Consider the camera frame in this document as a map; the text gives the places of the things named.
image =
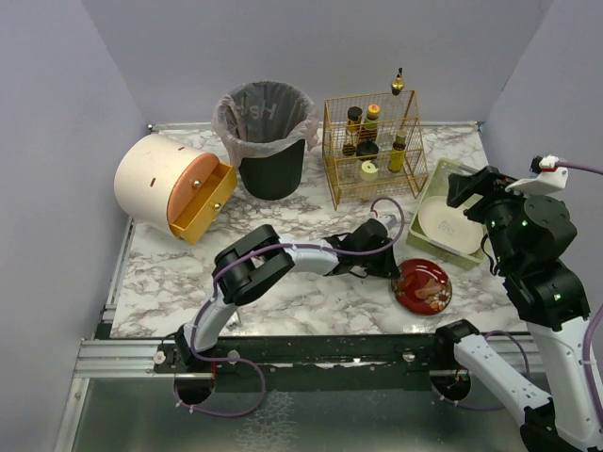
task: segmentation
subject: gray wall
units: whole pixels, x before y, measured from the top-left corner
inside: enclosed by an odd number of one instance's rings
[[[556,0],[485,124],[489,161],[526,176],[533,155],[603,168],[603,2]],[[601,304],[603,178],[572,170],[559,195],[579,236],[564,261]],[[603,335],[596,338],[603,359]]]
[[[208,121],[245,82],[328,97],[401,64],[430,121],[485,120],[551,0],[83,0],[148,122]]]
[[[144,121],[78,0],[0,5],[0,450],[47,452],[125,216]]]

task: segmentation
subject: gold wire shelf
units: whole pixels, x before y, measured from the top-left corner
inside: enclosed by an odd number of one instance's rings
[[[377,179],[371,182],[360,177],[360,159],[355,155],[343,153],[348,110],[353,106],[362,108],[364,121],[369,105],[378,105],[381,108],[379,120],[376,122],[377,136],[374,140],[379,146],[379,153],[371,159],[378,168],[378,175]],[[401,127],[406,132],[406,149],[396,151],[393,144]],[[400,153],[403,155],[401,170],[391,172],[388,168],[390,159],[399,158]],[[322,160],[335,210],[342,202],[367,202],[383,195],[412,194],[416,198],[429,176],[416,93],[408,90],[398,96],[390,92],[381,92],[328,99],[324,106]]]

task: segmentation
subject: trash can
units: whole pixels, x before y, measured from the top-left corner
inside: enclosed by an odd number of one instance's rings
[[[224,96],[212,126],[247,190],[280,200],[302,179],[303,152],[318,144],[318,111],[299,89],[283,82],[242,85]]]

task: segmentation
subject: black bottle cap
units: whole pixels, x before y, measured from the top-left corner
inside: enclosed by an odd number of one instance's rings
[[[359,106],[351,106],[348,109],[348,119],[350,121],[358,121],[362,116],[362,108]]]
[[[356,156],[360,160],[372,160],[377,157],[379,153],[379,146],[377,146],[372,139],[363,141],[356,147]]]

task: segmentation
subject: marble countertop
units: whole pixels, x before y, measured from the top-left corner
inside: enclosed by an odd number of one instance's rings
[[[211,130],[160,133],[228,161],[220,139]],[[424,127],[423,139],[430,171],[440,157],[476,169],[487,164],[475,126]],[[412,196],[397,199],[404,208],[407,228],[418,200]],[[391,211],[387,202],[378,207],[380,212]],[[231,200],[194,246],[139,223],[128,251],[111,337],[163,336],[176,331],[193,317],[211,291],[214,256],[262,224],[271,224],[278,234],[312,239],[353,231],[367,218],[368,204],[340,204],[337,211],[333,209],[318,146],[306,153],[300,187],[283,200],[258,200],[239,181]],[[490,275],[485,263],[462,270],[406,245],[405,239],[406,232],[395,245],[397,262],[413,257],[431,259],[450,276],[452,302],[441,314],[423,316],[407,311],[395,301],[389,281],[383,279],[289,274],[260,300],[239,308],[239,321],[230,323],[222,334],[431,332],[460,318],[467,318],[482,331],[526,330],[505,295],[502,279]]]

